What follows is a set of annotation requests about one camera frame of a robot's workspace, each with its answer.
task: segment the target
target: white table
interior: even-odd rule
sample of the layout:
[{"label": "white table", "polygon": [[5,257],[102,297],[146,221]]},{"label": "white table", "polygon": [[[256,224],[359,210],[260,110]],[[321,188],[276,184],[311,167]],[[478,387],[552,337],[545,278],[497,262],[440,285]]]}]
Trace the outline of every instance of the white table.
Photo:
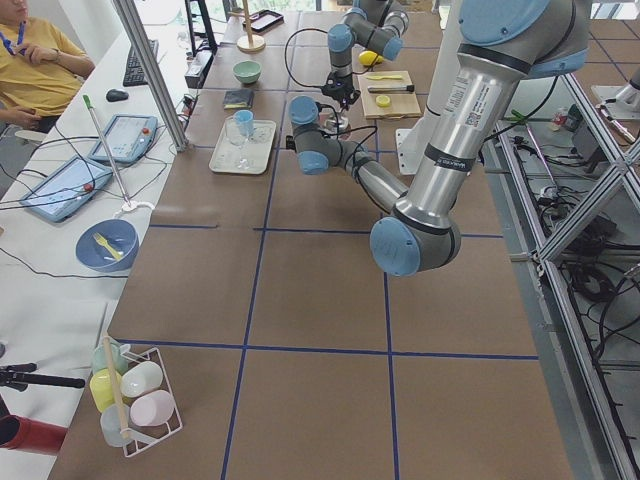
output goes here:
[{"label": "white table", "polygon": [[[174,105],[188,93],[184,81],[187,70],[184,51],[176,43],[177,31],[171,27],[148,27],[151,38],[160,39],[158,58]],[[130,42],[121,34],[95,71],[85,82],[79,95],[71,102],[58,121],[60,132],[66,137],[95,136],[96,131],[82,95],[89,95],[102,126],[117,113],[155,115],[160,117],[148,86],[127,88],[129,99],[109,103],[105,93],[122,88],[124,65]],[[47,140],[60,138],[54,130]],[[89,152],[93,141],[74,141],[81,154]],[[66,142],[43,146],[26,168],[49,174],[74,155]],[[149,181],[135,200],[155,203],[176,152],[166,129],[159,129],[159,137],[148,156],[122,171],[123,182],[134,194]],[[42,177],[22,174],[20,180],[34,187]],[[123,205],[120,190],[113,180],[107,190],[98,192],[71,218],[52,224],[25,209],[0,211],[0,247],[28,263],[37,271],[54,275],[99,276],[75,258],[75,243],[91,225],[111,218]],[[3,201],[17,200],[27,192],[25,186],[14,182]],[[2,207],[15,204],[4,203]],[[137,209],[123,218],[132,223],[142,242],[149,225],[151,210]],[[0,252],[0,341],[7,351],[0,365],[35,362],[36,373],[88,379],[93,349],[109,324],[112,313],[124,288],[126,278],[51,278],[29,271],[18,260]],[[126,277],[128,271],[114,275]],[[31,385],[25,392],[2,388],[11,413],[40,421],[68,426],[82,390]],[[55,457],[0,449],[1,478],[47,478]]]}]

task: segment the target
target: wooden cutting board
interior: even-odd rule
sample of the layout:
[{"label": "wooden cutting board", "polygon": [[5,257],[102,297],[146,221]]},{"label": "wooden cutting board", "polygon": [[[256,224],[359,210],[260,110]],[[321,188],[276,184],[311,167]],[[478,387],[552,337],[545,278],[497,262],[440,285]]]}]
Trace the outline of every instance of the wooden cutting board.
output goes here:
[{"label": "wooden cutting board", "polygon": [[[401,80],[373,80],[370,77],[380,75],[401,75]],[[388,107],[379,107],[376,105],[376,97],[380,93],[369,93],[368,86],[373,87],[396,87],[402,85],[413,85],[409,72],[400,71],[380,71],[369,72],[364,75],[358,75],[358,84],[361,92],[362,108],[365,118],[388,118],[388,117],[420,117],[422,111],[418,104],[418,97],[415,92],[411,93],[385,93],[391,99],[391,105]]]}]

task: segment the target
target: black mouse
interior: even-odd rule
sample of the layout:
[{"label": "black mouse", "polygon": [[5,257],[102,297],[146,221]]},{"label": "black mouse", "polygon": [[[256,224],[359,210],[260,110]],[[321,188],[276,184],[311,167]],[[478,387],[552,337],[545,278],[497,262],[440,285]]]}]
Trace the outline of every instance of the black mouse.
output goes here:
[{"label": "black mouse", "polygon": [[107,92],[107,102],[120,102],[129,98],[129,93],[118,88],[112,88]]}]

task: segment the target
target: beige tray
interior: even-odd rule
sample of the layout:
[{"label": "beige tray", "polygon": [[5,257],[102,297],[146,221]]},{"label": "beige tray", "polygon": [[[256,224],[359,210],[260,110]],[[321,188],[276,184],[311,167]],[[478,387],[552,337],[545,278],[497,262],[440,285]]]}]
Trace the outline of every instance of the beige tray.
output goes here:
[{"label": "beige tray", "polygon": [[216,142],[216,148],[209,162],[209,168],[216,173],[238,173],[241,175],[259,175],[264,173],[269,163],[271,146],[276,133],[276,122],[271,120],[254,120],[254,133],[249,142],[244,146],[247,158],[252,160],[252,165],[246,170],[235,166],[231,153],[238,147],[232,145],[225,135],[224,128]]},{"label": "beige tray", "polygon": [[[402,80],[371,80],[369,77],[376,75],[401,75]],[[362,98],[362,108],[365,118],[388,118],[388,117],[420,117],[422,111],[418,104],[418,97],[412,93],[385,93],[391,99],[391,106],[379,107],[376,105],[376,97],[380,94],[369,93],[367,87],[396,87],[398,85],[412,85],[409,72],[400,71],[378,71],[369,72],[358,76],[358,84]]]}]

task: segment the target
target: green bowl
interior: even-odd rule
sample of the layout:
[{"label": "green bowl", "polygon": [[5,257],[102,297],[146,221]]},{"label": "green bowl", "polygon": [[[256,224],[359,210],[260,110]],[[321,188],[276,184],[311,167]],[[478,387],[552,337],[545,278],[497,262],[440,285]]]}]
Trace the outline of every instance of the green bowl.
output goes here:
[{"label": "green bowl", "polygon": [[233,74],[240,83],[245,85],[256,82],[260,78],[260,73],[262,73],[262,66],[252,60],[236,63],[233,67]]}]

